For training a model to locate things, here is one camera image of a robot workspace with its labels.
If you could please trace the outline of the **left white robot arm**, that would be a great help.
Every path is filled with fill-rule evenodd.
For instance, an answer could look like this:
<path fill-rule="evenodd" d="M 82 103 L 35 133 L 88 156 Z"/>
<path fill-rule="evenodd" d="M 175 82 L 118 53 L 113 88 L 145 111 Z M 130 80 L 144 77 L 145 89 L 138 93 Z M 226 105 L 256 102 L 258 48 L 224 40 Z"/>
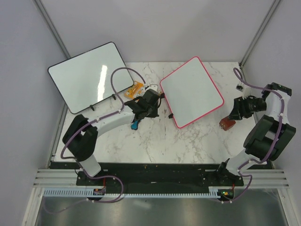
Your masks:
<path fill-rule="evenodd" d="M 158 108 L 165 94 L 149 89 L 142 96 L 122 102 L 122 108 L 100 118 L 89 120 L 82 114 L 77 115 L 63 136 L 64 148 L 61 158 L 65 159 L 64 151 L 68 149 L 74 159 L 87 175 L 93 185 L 103 181 L 101 166 L 94 156 L 97 139 L 108 131 L 122 125 L 131 124 L 132 129 L 144 118 L 158 117 Z"/>

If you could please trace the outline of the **pink framed whiteboard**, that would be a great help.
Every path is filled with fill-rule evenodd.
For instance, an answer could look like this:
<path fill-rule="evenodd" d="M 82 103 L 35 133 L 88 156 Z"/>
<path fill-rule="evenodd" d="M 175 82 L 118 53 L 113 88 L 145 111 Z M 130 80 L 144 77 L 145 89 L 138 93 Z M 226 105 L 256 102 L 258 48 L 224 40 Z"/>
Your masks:
<path fill-rule="evenodd" d="M 182 129 L 224 105 L 224 98 L 198 56 L 160 81 L 175 125 Z"/>

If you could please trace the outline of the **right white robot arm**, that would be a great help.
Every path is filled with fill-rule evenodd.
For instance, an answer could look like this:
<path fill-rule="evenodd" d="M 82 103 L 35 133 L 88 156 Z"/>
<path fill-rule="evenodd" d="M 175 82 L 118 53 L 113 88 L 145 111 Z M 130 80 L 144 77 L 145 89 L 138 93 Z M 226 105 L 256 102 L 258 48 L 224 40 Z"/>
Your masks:
<path fill-rule="evenodd" d="M 248 96 L 234 99 L 231 113 L 221 120 L 224 124 L 249 118 L 255 112 L 265 112 L 247 135 L 243 150 L 222 162 L 215 174 L 216 182 L 227 185 L 241 180 L 244 170 L 268 160 L 274 161 L 296 133 L 287 117 L 287 104 L 292 90 L 277 83 L 268 84 L 261 97 Z"/>

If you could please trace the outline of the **blue whiteboard eraser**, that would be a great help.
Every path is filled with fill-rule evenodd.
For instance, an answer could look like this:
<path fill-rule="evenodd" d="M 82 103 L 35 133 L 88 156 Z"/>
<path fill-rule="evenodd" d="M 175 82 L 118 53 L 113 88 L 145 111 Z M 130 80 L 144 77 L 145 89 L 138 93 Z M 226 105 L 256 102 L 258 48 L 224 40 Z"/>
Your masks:
<path fill-rule="evenodd" d="M 131 129 L 132 130 L 138 130 L 139 123 L 140 123 L 140 121 L 133 122 L 133 124 L 131 125 Z"/>

